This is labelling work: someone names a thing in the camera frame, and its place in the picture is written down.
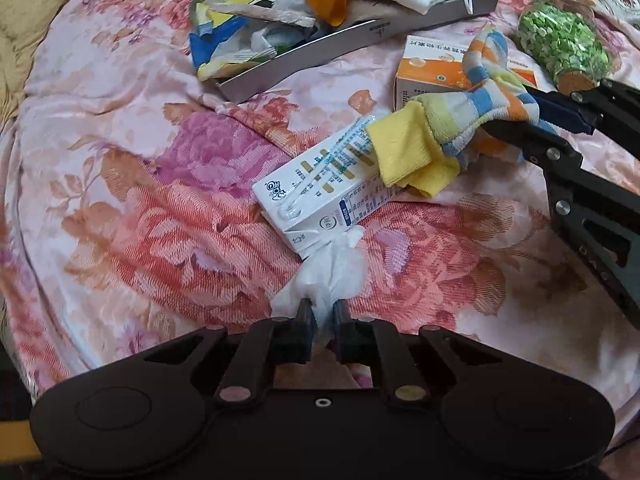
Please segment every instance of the logo on carton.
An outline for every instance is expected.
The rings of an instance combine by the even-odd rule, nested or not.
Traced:
[[[267,191],[269,191],[271,200],[281,200],[287,194],[287,192],[280,187],[279,180],[271,180],[265,184],[265,187],[267,188]]]

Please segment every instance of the nutrition label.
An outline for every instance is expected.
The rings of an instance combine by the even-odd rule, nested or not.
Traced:
[[[340,210],[345,223],[357,224],[380,206],[404,190],[398,186],[385,187],[380,176],[375,176],[353,188],[340,200]]]

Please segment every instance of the orange and white box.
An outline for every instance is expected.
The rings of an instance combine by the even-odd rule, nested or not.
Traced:
[[[396,73],[395,110],[402,108],[414,96],[429,92],[453,92],[471,88],[462,70],[462,58],[467,47],[441,40],[407,36],[404,54]],[[533,86],[536,77],[530,67],[508,59],[507,68]]]

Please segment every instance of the black cable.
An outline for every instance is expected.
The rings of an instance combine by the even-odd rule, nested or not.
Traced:
[[[609,456],[611,453],[614,453],[620,449],[622,449],[625,446],[628,446],[629,444],[635,442],[636,440],[640,440],[640,433],[638,433],[635,436],[632,436],[631,438],[626,439],[624,442],[618,444],[617,446],[614,446],[610,449],[607,449],[607,452],[604,454],[603,458],[606,456]]]

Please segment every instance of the circular stamp logo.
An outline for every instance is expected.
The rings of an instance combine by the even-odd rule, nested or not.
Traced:
[[[320,227],[322,229],[333,229],[337,225],[338,221],[333,215],[323,216],[320,219]]]

